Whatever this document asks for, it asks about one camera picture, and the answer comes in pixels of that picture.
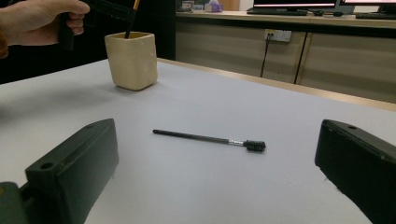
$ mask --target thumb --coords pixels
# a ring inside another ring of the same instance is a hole
[[[90,11],[90,7],[78,0],[64,0],[64,12],[73,12],[77,14],[85,14]]]

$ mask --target cable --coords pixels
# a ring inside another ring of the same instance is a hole
[[[308,9],[308,8],[304,8],[302,10],[306,10],[306,11],[312,12],[312,13],[314,13],[314,16],[319,16],[319,17],[323,16],[323,14],[325,13],[322,10],[311,10],[311,9]]]
[[[305,32],[304,43],[303,43],[303,47],[301,49],[300,59],[298,61],[297,71],[296,71],[296,74],[294,76],[293,84],[297,84],[298,73],[300,72],[300,66],[301,66],[301,61],[302,61],[303,56],[304,56],[305,42],[306,42],[306,38],[307,37],[308,37],[308,32]]]
[[[264,60],[262,60],[262,72],[260,74],[260,77],[262,77],[262,73],[264,72],[265,58],[267,57],[268,46],[270,45],[270,40],[273,35],[274,34],[268,34],[267,39],[265,40],[265,54],[264,54]]]

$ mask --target beige pen holder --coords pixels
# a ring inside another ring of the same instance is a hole
[[[105,36],[111,77],[117,86],[140,91],[157,78],[157,52],[153,34],[131,32]]]

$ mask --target power socket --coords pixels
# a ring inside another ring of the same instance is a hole
[[[272,35],[271,40],[290,42],[291,31],[265,29],[264,37],[267,39],[268,35]]]

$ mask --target table surface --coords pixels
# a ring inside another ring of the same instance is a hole
[[[320,123],[343,121],[396,145],[396,105],[162,60],[158,71],[142,91],[117,88],[107,61],[0,86],[0,181],[21,186],[31,163],[113,118],[120,164],[87,224],[370,223],[314,164]]]

